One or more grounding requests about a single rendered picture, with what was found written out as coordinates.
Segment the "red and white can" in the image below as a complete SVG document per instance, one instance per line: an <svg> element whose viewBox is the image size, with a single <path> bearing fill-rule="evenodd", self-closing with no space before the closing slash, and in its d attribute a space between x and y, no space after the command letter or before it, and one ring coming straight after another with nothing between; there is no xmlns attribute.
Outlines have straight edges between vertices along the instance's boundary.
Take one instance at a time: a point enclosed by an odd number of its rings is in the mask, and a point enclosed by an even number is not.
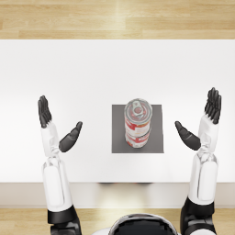
<svg viewBox="0 0 235 235"><path fill-rule="evenodd" d="M142 148L148 142L149 136L150 136L149 131L141 137L134 137L128 133L125 133L127 144L135 149Z"/></svg>
<svg viewBox="0 0 235 235"><path fill-rule="evenodd" d="M124 109L125 128L132 137L144 136L151 128L152 107L144 99L129 101Z"/></svg>

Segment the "dark round robot body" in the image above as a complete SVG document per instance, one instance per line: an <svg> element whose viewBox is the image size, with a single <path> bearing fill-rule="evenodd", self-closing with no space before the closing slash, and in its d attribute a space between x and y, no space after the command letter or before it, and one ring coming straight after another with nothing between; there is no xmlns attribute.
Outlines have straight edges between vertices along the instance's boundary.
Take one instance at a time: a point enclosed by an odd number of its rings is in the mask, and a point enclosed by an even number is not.
<svg viewBox="0 0 235 235"><path fill-rule="evenodd" d="M92 235L178 235L173 224L158 215L139 213L123 216L112 227Z"/></svg>

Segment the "dark grey square mat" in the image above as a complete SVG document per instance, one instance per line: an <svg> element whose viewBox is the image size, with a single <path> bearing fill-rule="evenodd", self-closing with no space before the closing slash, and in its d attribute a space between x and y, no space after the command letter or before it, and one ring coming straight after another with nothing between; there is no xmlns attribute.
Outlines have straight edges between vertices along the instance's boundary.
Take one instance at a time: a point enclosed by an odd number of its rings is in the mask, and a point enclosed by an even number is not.
<svg viewBox="0 0 235 235"><path fill-rule="evenodd" d="M162 106L152 105L151 133L147 143L139 149L130 147L125 140L124 105L112 106L113 153L163 153Z"/></svg>

